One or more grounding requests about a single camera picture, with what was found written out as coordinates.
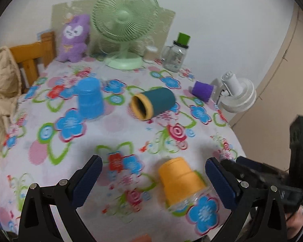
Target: purple stuffed toy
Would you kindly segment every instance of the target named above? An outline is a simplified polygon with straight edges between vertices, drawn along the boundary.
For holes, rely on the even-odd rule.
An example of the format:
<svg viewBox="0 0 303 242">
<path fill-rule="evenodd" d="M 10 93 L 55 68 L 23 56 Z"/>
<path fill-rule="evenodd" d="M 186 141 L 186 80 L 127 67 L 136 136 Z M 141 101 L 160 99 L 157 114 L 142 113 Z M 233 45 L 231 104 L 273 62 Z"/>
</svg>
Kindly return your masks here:
<svg viewBox="0 0 303 242">
<path fill-rule="evenodd" d="M 88 14 L 76 15 L 63 27 L 62 42 L 59 47 L 57 61 L 72 63 L 81 61 L 87 49 L 85 40 L 90 30 L 90 16 Z"/>
</svg>

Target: floral tablecloth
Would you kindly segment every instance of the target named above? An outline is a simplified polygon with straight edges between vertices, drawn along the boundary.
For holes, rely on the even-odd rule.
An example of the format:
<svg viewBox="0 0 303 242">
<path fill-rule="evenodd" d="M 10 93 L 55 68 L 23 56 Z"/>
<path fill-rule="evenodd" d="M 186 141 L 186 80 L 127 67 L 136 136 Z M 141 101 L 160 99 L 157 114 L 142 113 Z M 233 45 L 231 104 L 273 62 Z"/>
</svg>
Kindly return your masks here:
<svg viewBox="0 0 303 242">
<path fill-rule="evenodd" d="M 77 110 L 77 82 L 100 78 L 104 115 L 85 121 Z M 205 171 L 212 156 L 236 159 L 245 155 L 217 106 L 189 92 L 195 82 L 189 69 L 173 74 L 159 61 L 133 71 L 109 68 L 94 58 L 52 62 L 46 73 L 20 98 L 0 161 L 0 221 L 18 232 L 23 202 L 31 183 L 55 185 L 69 178 L 93 154 L 104 166 L 78 213 L 98 242 L 130 241 L 149 234 L 153 241 L 193 241 L 224 223 L 226 210 Z M 142 91 L 170 88 L 176 97 L 171 110 L 139 121 L 131 97 Z M 170 158 L 183 157 L 207 184 L 195 204 L 169 212 L 157 169 Z M 57 226 L 70 241 L 52 207 Z"/>
</svg>

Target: human hand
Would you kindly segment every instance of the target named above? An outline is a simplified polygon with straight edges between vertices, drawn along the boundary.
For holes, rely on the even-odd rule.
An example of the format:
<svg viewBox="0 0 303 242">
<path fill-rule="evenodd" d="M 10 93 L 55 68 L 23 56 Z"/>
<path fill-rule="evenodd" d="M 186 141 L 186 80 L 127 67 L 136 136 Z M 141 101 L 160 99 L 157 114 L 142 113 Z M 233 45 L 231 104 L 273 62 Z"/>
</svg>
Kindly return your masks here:
<svg viewBox="0 0 303 242">
<path fill-rule="evenodd" d="M 291 213 L 285 214 L 285 218 L 288 219 Z M 286 222 L 287 239 L 291 239 L 297 235 L 297 233 L 303 227 L 303 208 L 300 207 L 298 211 Z"/>
</svg>

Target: blue cup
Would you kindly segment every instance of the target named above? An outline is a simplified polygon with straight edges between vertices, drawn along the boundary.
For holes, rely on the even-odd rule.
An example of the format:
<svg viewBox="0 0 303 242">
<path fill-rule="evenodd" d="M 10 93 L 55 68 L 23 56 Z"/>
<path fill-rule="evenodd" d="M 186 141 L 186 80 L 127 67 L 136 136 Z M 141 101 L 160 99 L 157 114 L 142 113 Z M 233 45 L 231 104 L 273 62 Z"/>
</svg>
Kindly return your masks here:
<svg viewBox="0 0 303 242">
<path fill-rule="evenodd" d="M 93 77 L 84 78 L 77 84 L 78 110 L 86 119 L 94 119 L 103 115 L 104 103 L 100 81 Z"/>
</svg>

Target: wooden chair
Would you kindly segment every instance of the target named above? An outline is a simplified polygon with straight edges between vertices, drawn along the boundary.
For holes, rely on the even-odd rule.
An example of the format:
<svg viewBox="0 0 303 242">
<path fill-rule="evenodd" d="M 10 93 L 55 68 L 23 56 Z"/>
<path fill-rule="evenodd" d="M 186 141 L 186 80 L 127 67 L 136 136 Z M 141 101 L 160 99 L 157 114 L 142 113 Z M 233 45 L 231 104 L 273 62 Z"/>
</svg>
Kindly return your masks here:
<svg viewBox="0 0 303 242">
<path fill-rule="evenodd" d="M 37 64 L 34 61 L 37 58 L 43 59 L 44 66 L 48 66 L 56 56 L 55 34 L 47 32 L 41 35 L 41 42 L 33 44 L 19 45 L 10 48 L 17 64 L 21 64 L 25 70 L 29 86 L 39 77 Z"/>
</svg>

